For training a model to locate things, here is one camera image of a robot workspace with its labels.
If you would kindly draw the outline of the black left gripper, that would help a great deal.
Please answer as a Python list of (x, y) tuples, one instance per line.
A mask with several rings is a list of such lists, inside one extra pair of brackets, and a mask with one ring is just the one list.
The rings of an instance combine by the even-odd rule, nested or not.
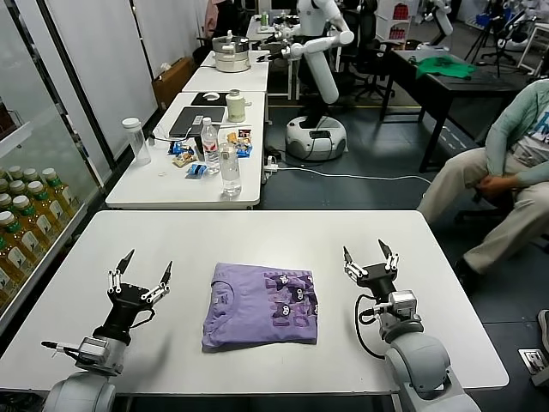
[[(152, 303), (157, 303), (170, 293), (172, 261), (167, 265), (159, 284), (151, 290), (121, 282), (122, 275), (128, 268), (134, 253), (135, 250), (132, 249), (118, 262), (114, 270), (108, 272), (107, 296), (112, 303), (112, 309), (106, 321), (94, 330), (94, 338), (112, 339), (130, 344), (130, 330), (151, 321), (155, 315)], [(135, 324), (141, 312), (148, 312), (149, 317)]]

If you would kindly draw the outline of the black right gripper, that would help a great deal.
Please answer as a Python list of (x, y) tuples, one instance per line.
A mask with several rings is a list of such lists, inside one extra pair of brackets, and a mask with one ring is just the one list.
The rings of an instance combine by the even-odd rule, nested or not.
[(378, 244), (385, 256), (385, 264), (361, 267), (353, 261), (348, 249), (343, 247), (344, 271), (360, 288), (367, 288), (373, 297), (388, 297), (395, 292), (394, 280), (397, 277), (400, 256), (381, 239)]

